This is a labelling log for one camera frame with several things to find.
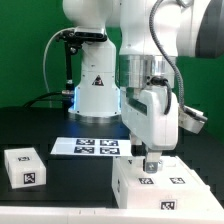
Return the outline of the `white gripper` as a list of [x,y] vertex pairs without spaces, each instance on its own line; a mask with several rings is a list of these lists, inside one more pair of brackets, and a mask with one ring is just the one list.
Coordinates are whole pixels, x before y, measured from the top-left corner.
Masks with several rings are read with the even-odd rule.
[[142,155],[142,142],[151,150],[145,155],[144,171],[156,173],[162,152],[173,150],[178,141],[178,102],[171,95],[171,108],[164,114],[167,91],[164,87],[153,86],[144,89],[138,99],[127,96],[127,90],[121,90],[122,121],[132,132],[130,134],[131,154]]

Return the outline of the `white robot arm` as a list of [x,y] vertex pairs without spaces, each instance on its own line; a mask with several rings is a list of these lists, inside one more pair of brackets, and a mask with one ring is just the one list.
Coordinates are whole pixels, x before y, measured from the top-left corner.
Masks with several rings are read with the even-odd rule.
[[82,51],[70,112],[87,122],[121,118],[154,173],[178,129],[205,123],[184,102],[179,56],[224,54],[224,0],[63,0]]

